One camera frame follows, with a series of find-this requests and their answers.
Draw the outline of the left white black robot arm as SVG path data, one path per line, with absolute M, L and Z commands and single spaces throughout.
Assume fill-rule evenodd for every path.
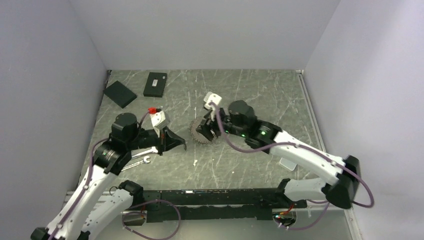
M 126 180 L 103 204 L 97 206 L 106 187 L 115 180 L 133 159 L 132 151 L 141 150 L 140 157 L 162 155 L 186 141 L 168 128 L 163 110 L 153 108 L 150 117 L 153 128 L 142 128 L 142 121 L 133 113 L 121 113 L 111 125 L 105 139 L 93 146 L 87 172 L 73 195 L 46 226 L 36 228 L 32 240 L 94 240 L 122 211 L 137 210 L 147 204 L 144 189 Z

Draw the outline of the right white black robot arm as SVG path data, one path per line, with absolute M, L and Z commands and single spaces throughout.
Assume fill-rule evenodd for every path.
M 341 209 L 359 204 L 355 201 L 361 182 L 358 158 L 332 155 L 296 139 L 281 127 L 258 119 L 254 109 L 243 100 L 232 102 L 229 113 L 214 100 L 205 101 L 203 107 L 208 113 L 195 124 L 194 131 L 208 142 L 223 137 L 240 153 L 263 152 L 316 175 L 312 179 L 282 180 L 275 194 L 280 207 L 303 200 L 321 200 Z

